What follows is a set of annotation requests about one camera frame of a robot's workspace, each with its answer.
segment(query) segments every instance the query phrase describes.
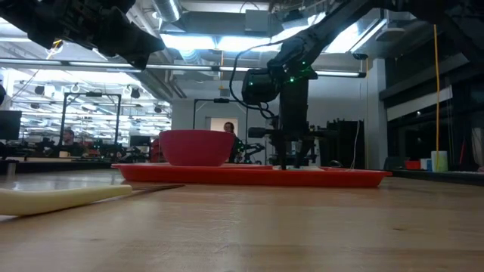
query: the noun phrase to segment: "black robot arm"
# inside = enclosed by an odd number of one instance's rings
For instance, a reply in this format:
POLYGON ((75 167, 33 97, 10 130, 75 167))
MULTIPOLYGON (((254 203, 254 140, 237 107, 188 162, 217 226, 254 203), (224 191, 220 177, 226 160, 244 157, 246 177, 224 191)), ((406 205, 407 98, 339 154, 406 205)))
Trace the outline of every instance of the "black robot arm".
POLYGON ((244 102, 258 105, 279 96, 279 115, 275 129, 258 128, 258 137, 271 136, 271 143, 281 155, 285 168, 285 142, 298 141, 297 158, 306 155, 314 137, 307 124, 308 86, 317 79, 311 64, 344 29, 351 26, 372 8, 411 12, 416 18, 437 24, 455 40, 462 53, 480 66, 484 64, 482 0, 340 0, 335 1, 326 17, 314 26, 282 42, 281 51, 262 70, 247 71, 242 86, 244 102), (475 24, 462 26, 458 21, 473 18, 475 24))
POLYGON ((50 49, 56 39, 119 55, 143 70, 150 53, 163 50, 161 39, 126 18, 135 0, 0 0, 0 17, 50 49))

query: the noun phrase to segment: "red tray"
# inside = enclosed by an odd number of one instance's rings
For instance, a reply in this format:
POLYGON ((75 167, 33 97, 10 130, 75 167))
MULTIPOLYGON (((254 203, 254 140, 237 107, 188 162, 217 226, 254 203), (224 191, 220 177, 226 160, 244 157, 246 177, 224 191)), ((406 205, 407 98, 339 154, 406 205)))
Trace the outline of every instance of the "red tray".
POLYGON ((167 164, 113 165, 127 181, 304 187, 378 187, 390 172, 322 168, 325 171, 273 170, 263 165, 176 167, 167 164))

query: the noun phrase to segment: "red bowl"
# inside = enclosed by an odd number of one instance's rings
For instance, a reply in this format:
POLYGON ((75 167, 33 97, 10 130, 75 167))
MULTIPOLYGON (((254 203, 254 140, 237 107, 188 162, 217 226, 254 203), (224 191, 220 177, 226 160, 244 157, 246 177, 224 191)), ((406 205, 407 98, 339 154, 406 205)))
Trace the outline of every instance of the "red bowl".
POLYGON ((160 133, 161 150, 174 166, 221 166, 230 156, 235 136, 205 130, 173 130, 160 133))

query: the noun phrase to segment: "table surface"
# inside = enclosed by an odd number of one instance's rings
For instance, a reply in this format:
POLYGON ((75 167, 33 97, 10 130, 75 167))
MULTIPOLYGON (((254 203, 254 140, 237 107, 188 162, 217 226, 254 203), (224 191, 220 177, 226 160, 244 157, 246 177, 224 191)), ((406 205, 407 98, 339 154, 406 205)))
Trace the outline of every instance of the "table surface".
MULTIPOLYGON (((18 175, 0 187, 121 182, 103 170, 18 175)), ((0 271, 482 271, 483 196, 403 178, 377 189, 188 185, 0 216, 0 271)))

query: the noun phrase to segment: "man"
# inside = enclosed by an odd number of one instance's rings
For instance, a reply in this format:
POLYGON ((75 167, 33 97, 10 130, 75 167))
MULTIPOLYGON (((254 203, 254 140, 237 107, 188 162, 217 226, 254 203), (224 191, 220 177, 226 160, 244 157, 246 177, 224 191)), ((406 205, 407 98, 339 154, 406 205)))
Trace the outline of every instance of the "man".
POLYGON ((70 153, 71 156, 87 156, 88 150, 83 145, 74 142, 74 131, 66 128, 63 133, 64 146, 63 150, 70 153))
POLYGON ((74 145, 74 131, 70 128, 64 130, 63 139, 65 146, 74 145))

